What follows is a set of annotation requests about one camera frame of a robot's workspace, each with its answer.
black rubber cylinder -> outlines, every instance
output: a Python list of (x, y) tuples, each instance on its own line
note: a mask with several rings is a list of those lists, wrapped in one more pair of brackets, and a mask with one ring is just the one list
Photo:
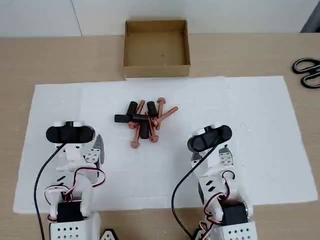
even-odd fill
[(122, 114), (114, 115), (115, 123), (129, 123), (130, 121), (131, 121), (131, 116), (129, 115), (122, 115)]
[(133, 114), (132, 115), (132, 122), (134, 123), (140, 123), (144, 121), (149, 121), (149, 116), (148, 115), (143, 115), (143, 114)]
[(158, 111), (154, 101), (148, 101), (146, 107), (148, 108), (148, 113), (151, 118), (158, 116)]
[(128, 110), (126, 111), (126, 114), (129, 116), (132, 116), (137, 112), (138, 103), (135, 101), (131, 101), (128, 107)]
[(149, 138), (149, 121), (140, 122), (140, 138), (141, 139)]

white wall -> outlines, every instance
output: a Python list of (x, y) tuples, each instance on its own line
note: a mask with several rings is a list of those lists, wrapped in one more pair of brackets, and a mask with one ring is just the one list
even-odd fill
[(70, 0), (0, 0), (0, 37), (80, 35)]
[[(300, 32), (319, 0), (73, 0), (83, 35), (127, 19), (187, 19), (190, 33)], [(80, 36), (71, 0), (0, 0), (0, 37)]]

black scissor handle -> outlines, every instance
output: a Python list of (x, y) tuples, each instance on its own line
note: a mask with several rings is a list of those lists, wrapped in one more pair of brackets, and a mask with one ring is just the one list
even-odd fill
[(311, 79), (315, 79), (320, 77), (320, 71), (315, 71), (314, 73), (305, 76), (301, 79), (301, 84), (308, 89), (319, 89), (320, 88), (320, 84), (309, 84), (308, 81)]
[[(313, 65), (300, 69), (300, 68), (298, 68), (298, 65), (300, 63), (312, 63)], [(320, 69), (320, 61), (317, 60), (317, 59), (314, 59), (314, 58), (310, 58), (310, 57), (301, 58), (301, 59), (297, 60), (292, 65), (292, 71), (295, 74), (303, 74), (303, 73), (315, 72), (317, 69)]]

white paper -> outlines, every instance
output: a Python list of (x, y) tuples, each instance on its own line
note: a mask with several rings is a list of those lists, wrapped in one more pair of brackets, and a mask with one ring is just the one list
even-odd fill
[[(126, 124), (114, 123), (114, 115), (124, 114), (130, 101), (156, 101), (158, 97), (166, 98), (164, 111), (173, 106), (179, 110), (161, 125), (158, 143), (140, 140), (139, 149), (130, 148), (135, 131)], [(106, 159), (102, 169), (107, 178), (105, 184), (94, 189), (94, 210), (169, 208), (174, 187), (191, 168), (192, 154), (186, 144), (191, 132), (215, 122), (233, 131), (230, 150), (254, 205), (318, 199), (281, 76), (37, 86), (20, 164), (15, 212), (34, 213), (34, 178), (54, 150), (45, 132), (54, 121), (65, 119), (83, 121), (104, 140)], [(42, 190), (55, 179), (56, 164), (50, 165), (39, 183), (42, 212), (48, 211)], [(183, 183), (175, 202), (177, 208), (201, 206), (194, 176)]]

pile of parts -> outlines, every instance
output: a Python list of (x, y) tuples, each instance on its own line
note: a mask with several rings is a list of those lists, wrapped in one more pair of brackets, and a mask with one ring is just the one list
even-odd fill
[(161, 122), (178, 110), (178, 107), (175, 106), (162, 114), (166, 100), (163, 97), (160, 97), (157, 100), (157, 103), (158, 110), (154, 101), (147, 102), (147, 111), (144, 114), (141, 114), (145, 101), (141, 100), (139, 105), (137, 102), (131, 101), (126, 115), (114, 115), (115, 123), (127, 123), (130, 129), (135, 129), (134, 139), (131, 141), (131, 147), (133, 149), (137, 149), (140, 146), (139, 138), (149, 139), (152, 143), (157, 143), (159, 136), (156, 134), (155, 129), (159, 130)]

